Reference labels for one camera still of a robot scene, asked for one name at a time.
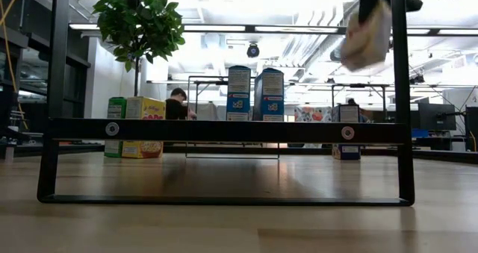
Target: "security camera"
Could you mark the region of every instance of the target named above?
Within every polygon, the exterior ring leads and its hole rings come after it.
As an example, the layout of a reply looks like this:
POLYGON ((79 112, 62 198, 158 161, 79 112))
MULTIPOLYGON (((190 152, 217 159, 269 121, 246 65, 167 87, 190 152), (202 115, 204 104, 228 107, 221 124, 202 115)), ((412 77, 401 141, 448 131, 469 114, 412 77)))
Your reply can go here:
POLYGON ((249 48, 247 49, 247 57, 249 58, 256 58, 259 56, 259 47, 257 47, 256 43, 250 43, 249 48))

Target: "black shirt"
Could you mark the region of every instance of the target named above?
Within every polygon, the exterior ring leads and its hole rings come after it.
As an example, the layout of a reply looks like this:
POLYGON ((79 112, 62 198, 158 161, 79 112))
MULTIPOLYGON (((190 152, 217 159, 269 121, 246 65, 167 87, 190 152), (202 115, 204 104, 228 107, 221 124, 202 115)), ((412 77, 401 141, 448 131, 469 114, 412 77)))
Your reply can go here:
POLYGON ((178 100, 166 100, 166 119, 186 119, 187 107, 181 104, 178 100))

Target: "plant stem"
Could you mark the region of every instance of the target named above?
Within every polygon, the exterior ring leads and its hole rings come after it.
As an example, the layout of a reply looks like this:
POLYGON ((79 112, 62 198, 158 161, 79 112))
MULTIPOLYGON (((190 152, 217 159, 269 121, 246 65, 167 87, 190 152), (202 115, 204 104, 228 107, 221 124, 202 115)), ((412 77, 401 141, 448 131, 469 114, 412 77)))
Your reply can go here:
POLYGON ((140 79, 140 58, 136 57, 136 69, 134 70, 134 96, 138 93, 138 82, 140 79))

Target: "ceiling light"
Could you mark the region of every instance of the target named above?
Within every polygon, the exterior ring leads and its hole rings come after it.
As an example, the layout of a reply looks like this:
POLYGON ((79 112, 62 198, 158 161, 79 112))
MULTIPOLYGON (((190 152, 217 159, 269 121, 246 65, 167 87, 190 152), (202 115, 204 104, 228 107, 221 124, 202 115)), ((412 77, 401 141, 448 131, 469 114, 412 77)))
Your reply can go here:
POLYGON ((99 30, 96 24, 69 24, 73 30, 99 30))
POLYGON ((242 46, 245 46, 246 44, 248 44, 249 41, 248 40, 226 40, 226 45, 242 45, 242 46))
POLYGON ((231 31, 245 31, 244 25, 185 25, 184 32, 204 32, 204 31, 217 31, 217 32, 231 32, 231 31))
POLYGON ((187 84, 187 81, 147 81, 149 84, 187 84))
POLYGON ((406 33, 407 34, 419 34, 419 35, 424 35, 424 34, 428 34, 430 32, 429 29, 416 29, 416 28, 408 28, 406 30, 406 33))
POLYGON ((338 28, 314 27, 314 26, 256 26, 255 31, 275 33, 304 33, 304 34, 336 34, 338 28))
POLYGON ((441 29, 439 35, 478 36, 478 29, 441 29))

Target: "black metal frame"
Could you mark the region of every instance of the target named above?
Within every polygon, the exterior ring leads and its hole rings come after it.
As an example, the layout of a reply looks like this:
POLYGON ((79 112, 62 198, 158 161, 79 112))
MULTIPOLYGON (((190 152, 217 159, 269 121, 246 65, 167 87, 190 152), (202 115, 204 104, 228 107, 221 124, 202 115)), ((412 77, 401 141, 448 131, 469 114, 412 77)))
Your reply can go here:
POLYGON ((380 97, 382 97, 382 103, 383 103, 383 113, 384 113, 384 119, 387 118, 387 103, 385 101, 385 94, 387 93, 387 87, 390 87, 388 84, 333 84, 332 85, 332 107, 335 106, 335 97, 336 95, 334 94, 334 89, 336 87, 350 87, 350 88, 365 88, 369 87, 371 88, 376 94, 378 94, 380 97), (382 88, 382 94, 379 93, 379 91, 375 90, 375 87, 380 87, 382 88))
POLYGON ((410 127, 409 64, 405 0, 392 0, 397 124, 206 122, 168 120, 57 119, 63 101, 69 0, 53 0, 52 56, 49 64, 48 131, 37 198, 45 203, 79 204, 222 204, 409 206, 415 202, 410 127), (62 196, 55 194, 60 140, 232 141, 256 143, 383 143, 398 145, 400 194, 395 199, 256 199, 145 196, 62 196))

